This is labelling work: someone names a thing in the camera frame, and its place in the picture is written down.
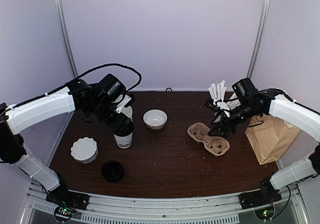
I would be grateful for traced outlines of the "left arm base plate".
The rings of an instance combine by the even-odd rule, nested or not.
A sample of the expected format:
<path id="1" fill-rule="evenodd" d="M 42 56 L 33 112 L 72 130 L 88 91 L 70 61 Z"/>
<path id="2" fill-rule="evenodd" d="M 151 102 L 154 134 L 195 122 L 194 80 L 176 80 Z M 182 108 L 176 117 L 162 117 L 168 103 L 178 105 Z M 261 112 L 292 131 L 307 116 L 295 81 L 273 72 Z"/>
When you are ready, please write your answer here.
<path id="1" fill-rule="evenodd" d="M 71 191 L 60 191 L 54 190 L 48 192 L 45 200 L 57 204 L 59 206 L 67 207 L 72 210 L 86 210 L 89 204 L 89 195 L 71 192 Z"/>

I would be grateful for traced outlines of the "white paper coffee cup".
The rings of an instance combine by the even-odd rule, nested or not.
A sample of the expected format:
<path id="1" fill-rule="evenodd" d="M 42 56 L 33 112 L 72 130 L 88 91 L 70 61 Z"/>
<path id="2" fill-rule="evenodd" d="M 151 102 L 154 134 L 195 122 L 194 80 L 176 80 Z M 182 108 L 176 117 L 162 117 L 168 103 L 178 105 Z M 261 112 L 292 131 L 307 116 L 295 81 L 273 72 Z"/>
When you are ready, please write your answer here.
<path id="1" fill-rule="evenodd" d="M 121 149 L 127 149 L 132 145 L 133 132 L 126 136 L 113 135 L 117 146 Z"/>

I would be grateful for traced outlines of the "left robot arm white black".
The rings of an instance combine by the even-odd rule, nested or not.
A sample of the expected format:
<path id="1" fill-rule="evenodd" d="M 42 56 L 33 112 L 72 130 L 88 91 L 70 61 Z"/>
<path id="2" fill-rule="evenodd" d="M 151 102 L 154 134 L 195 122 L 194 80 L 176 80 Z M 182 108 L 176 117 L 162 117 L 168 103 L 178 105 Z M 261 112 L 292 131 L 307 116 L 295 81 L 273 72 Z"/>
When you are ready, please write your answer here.
<path id="1" fill-rule="evenodd" d="M 134 125 L 122 109 L 132 99 L 133 96 L 126 95 L 125 86 L 108 74 L 95 84 L 87 84 L 82 79 L 71 81 L 65 87 L 25 104 L 7 106 L 2 103 L 0 159 L 19 167 L 42 184 L 61 206 L 67 206 L 72 202 L 72 195 L 63 178 L 27 151 L 21 131 L 60 114 L 82 110 L 87 115 L 94 114 L 115 135 L 125 137 L 133 132 Z"/>

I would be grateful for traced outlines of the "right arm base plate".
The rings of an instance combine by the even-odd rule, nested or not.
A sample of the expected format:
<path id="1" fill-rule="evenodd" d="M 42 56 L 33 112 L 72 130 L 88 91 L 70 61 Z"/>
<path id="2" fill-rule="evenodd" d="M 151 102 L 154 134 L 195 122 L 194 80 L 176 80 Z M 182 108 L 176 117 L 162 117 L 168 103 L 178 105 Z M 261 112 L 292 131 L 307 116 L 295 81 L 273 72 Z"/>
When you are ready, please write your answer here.
<path id="1" fill-rule="evenodd" d="M 264 205 L 271 205 L 273 202 L 280 201 L 282 196 L 279 190 L 262 187 L 256 191 L 243 192 L 238 195 L 238 198 L 241 208 L 246 210 Z"/>

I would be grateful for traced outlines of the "brown paper bag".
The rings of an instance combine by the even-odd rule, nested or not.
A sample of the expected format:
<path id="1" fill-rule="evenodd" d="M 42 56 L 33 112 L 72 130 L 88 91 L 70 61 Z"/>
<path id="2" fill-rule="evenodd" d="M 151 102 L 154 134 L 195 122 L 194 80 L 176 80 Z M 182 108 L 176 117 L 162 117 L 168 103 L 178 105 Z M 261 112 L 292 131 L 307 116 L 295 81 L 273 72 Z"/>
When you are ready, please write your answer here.
<path id="1" fill-rule="evenodd" d="M 275 162 L 294 141 L 300 129 L 269 115 L 251 118 L 245 135 L 260 165 Z"/>

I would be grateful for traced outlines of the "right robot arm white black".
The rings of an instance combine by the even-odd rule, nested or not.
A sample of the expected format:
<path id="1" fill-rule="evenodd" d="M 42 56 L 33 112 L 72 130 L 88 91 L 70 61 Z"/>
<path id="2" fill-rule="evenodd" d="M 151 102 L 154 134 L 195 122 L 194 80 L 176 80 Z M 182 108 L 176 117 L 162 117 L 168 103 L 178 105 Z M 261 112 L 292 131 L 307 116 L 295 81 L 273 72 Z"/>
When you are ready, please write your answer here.
<path id="1" fill-rule="evenodd" d="M 207 108 L 217 111 L 221 117 L 208 132 L 209 136 L 227 138 L 236 132 L 236 126 L 253 116 L 271 115 L 292 124 L 309 134 L 316 141 L 320 140 L 320 114 L 294 101 L 283 90 L 269 88 L 259 91 L 249 78 L 244 78 L 232 86 L 240 105 L 232 110 L 218 107 L 216 101 L 206 101 Z M 259 204 L 268 204 L 276 192 L 283 187 L 320 173 L 320 148 L 307 157 L 294 162 L 291 166 L 272 174 L 261 184 L 256 194 Z"/>

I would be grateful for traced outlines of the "brown pulp cup carrier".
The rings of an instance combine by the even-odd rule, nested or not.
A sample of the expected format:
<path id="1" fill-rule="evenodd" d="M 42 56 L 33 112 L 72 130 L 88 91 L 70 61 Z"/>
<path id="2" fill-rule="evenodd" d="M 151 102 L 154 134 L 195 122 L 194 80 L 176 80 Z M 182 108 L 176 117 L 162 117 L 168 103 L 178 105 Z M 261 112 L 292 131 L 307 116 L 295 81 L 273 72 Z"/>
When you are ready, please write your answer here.
<path id="1" fill-rule="evenodd" d="M 204 148 L 215 157 L 224 155 L 229 149 L 229 142 L 222 137 L 211 137 L 208 135 L 210 128 L 204 123 L 194 123 L 188 127 L 188 135 L 198 143 L 202 143 Z"/>

